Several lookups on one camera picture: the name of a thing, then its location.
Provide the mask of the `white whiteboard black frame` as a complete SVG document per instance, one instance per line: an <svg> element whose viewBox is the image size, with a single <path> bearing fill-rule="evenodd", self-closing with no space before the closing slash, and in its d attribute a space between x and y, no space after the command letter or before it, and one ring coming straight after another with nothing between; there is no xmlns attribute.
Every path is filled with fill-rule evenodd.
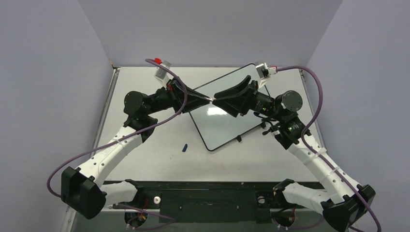
<svg viewBox="0 0 410 232"><path fill-rule="evenodd" d="M215 93L239 84L248 75L252 80L259 80L255 65L252 63L196 87L194 90L213 97ZM190 116L208 151L214 151L231 141L241 142L244 134L265 126L260 118L253 115L252 111L244 116L233 117L212 104L191 111Z"/></svg>

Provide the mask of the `blue marker cap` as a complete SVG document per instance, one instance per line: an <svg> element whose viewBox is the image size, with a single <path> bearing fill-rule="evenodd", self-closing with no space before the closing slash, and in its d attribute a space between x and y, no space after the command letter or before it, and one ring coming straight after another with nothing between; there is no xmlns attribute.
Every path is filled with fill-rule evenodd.
<svg viewBox="0 0 410 232"><path fill-rule="evenodd" d="M188 148L188 145L185 144L184 147L183 147L183 149L182 149L182 152L186 152L187 148Z"/></svg>

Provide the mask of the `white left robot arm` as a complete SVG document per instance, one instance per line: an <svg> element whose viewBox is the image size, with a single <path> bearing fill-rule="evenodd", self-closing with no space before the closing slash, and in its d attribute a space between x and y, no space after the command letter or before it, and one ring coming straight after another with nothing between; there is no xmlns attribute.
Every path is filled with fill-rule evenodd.
<svg viewBox="0 0 410 232"><path fill-rule="evenodd" d="M212 99L173 79L147 95L131 91L124 98L124 113L128 116L123 126L106 145L96 149L94 156L77 168L67 167L61 174L61 200L84 216L96 217L101 210L117 203L133 208L144 202L144 194L133 180L104 184L114 168L135 148L142 145L159 125L151 114L174 109L178 115L212 102Z"/></svg>

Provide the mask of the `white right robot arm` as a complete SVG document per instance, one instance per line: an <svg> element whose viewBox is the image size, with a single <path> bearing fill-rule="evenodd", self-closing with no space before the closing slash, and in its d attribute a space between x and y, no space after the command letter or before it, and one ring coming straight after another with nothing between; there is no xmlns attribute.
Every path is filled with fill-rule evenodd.
<svg viewBox="0 0 410 232"><path fill-rule="evenodd" d="M323 186L320 191L286 179L273 188L276 205L299 205L313 210L339 232L346 231L369 212L374 189L349 177L317 143L298 116L303 103L298 92L289 90L273 98L261 93L258 82L247 76L238 85L216 93L212 103L232 116L253 111L273 120L275 124L269 132Z"/></svg>

